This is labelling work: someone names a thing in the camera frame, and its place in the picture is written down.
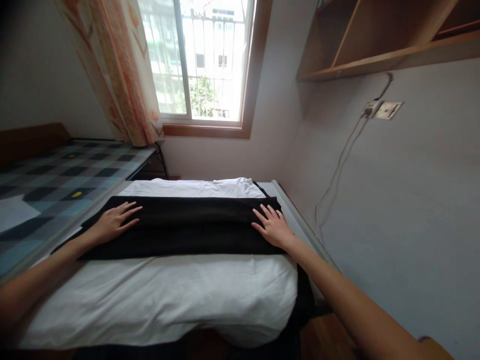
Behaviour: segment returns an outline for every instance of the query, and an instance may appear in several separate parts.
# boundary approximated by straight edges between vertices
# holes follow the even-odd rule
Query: folded black cloth
[[[125,202],[143,209],[127,222],[140,222],[117,237],[86,252],[80,260],[115,260],[193,254],[274,255],[285,252],[252,227],[260,221],[252,209],[263,214],[260,204],[281,210],[276,197],[149,197],[113,196],[102,209],[82,224],[82,229],[59,245],[78,237],[107,210]]]

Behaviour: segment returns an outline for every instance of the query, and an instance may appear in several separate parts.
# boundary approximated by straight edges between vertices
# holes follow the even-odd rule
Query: wooden headboard
[[[59,122],[0,131],[0,168],[64,146],[69,140]]]

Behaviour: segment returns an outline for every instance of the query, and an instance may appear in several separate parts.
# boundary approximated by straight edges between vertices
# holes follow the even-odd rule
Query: right hand
[[[287,248],[293,242],[295,242],[296,238],[292,230],[290,230],[289,226],[287,225],[284,215],[279,210],[275,211],[270,205],[268,205],[268,208],[263,205],[260,205],[260,207],[266,217],[259,213],[256,209],[253,209],[253,212],[261,221],[263,227],[256,222],[252,222],[251,225],[270,244],[287,251]]]

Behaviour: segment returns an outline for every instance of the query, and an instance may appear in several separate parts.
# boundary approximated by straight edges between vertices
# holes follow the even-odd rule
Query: window pane
[[[174,0],[138,0],[161,113],[187,114]]]
[[[239,121],[252,0],[179,0],[193,117]]]

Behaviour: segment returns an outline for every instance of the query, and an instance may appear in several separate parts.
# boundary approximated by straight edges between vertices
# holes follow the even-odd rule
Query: floral curtain
[[[164,138],[137,0],[55,0],[117,139]]]

